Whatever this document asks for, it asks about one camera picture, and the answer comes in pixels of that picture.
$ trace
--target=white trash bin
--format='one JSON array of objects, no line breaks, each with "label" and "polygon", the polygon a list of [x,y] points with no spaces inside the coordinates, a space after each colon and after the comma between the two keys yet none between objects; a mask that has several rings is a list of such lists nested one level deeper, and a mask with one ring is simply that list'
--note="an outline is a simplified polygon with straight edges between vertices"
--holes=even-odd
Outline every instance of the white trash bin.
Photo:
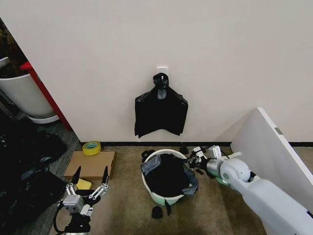
[{"label": "white trash bin", "polygon": [[[158,150],[158,151],[152,153],[149,157],[147,157],[145,162],[147,162],[154,155],[158,155],[158,154],[173,154],[175,157],[178,157],[178,158],[181,158],[181,159],[187,159],[182,153],[180,153],[178,151],[175,151],[175,150],[172,150],[172,149],[162,149],[162,150]],[[172,204],[176,203],[180,198],[182,198],[184,196],[183,194],[178,195],[176,197],[162,197],[160,195],[157,195],[156,193],[150,191],[150,189],[149,189],[149,187],[148,187],[148,185],[146,183],[146,180],[145,180],[145,177],[144,177],[143,173],[141,173],[141,176],[142,176],[143,184],[145,185],[146,189],[150,193],[150,196],[159,205],[165,206],[165,200],[168,202],[169,205],[172,205]]]}]

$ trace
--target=black trash bag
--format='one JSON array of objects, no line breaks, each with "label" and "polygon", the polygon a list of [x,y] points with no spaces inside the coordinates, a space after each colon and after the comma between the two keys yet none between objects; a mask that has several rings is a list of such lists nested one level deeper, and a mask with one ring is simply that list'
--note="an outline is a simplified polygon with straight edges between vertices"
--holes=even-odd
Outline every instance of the black trash bag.
[{"label": "black trash bag", "polygon": [[173,154],[153,156],[141,165],[141,171],[150,191],[160,196],[194,195],[198,190],[194,172]]},{"label": "black trash bag", "polygon": [[10,156],[7,164],[47,165],[59,159],[67,146],[54,134],[37,132],[36,126],[29,122],[8,120],[0,130],[0,152]]},{"label": "black trash bag", "polygon": [[32,167],[12,186],[0,189],[0,232],[35,219],[62,196],[65,182],[43,167]]},{"label": "black trash bag", "polygon": [[156,86],[135,99],[135,135],[140,138],[164,129],[179,136],[184,129],[188,102],[169,87],[166,74],[158,73],[153,80]]}]

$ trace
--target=cardboard box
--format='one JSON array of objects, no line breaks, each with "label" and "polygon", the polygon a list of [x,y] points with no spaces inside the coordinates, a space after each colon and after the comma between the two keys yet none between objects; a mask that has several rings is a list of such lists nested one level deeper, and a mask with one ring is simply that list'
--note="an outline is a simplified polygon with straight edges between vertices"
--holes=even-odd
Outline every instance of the cardboard box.
[{"label": "cardboard box", "polygon": [[114,162],[114,151],[101,151],[93,156],[86,156],[83,151],[74,151],[64,176],[71,179],[77,168],[81,166],[81,179],[102,179],[104,169],[108,166],[109,177],[112,178]]}]

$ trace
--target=black baseboard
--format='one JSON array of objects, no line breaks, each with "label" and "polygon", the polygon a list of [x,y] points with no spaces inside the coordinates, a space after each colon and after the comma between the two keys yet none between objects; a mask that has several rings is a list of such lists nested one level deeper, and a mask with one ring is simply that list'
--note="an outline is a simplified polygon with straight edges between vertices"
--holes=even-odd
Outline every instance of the black baseboard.
[{"label": "black baseboard", "polygon": [[[227,146],[231,142],[101,142],[101,146]],[[313,147],[313,142],[289,142],[292,147]]]},{"label": "black baseboard", "polygon": [[289,142],[292,147],[313,147],[313,142]]}]

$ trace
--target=yellow tape roll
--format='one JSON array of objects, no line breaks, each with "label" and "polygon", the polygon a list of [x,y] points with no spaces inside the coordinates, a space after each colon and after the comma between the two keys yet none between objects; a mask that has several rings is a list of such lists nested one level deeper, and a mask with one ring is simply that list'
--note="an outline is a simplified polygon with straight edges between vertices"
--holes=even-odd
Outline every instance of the yellow tape roll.
[{"label": "yellow tape roll", "polygon": [[101,151],[101,145],[98,141],[87,142],[83,145],[83,152],[87,156],[96,155]]}]

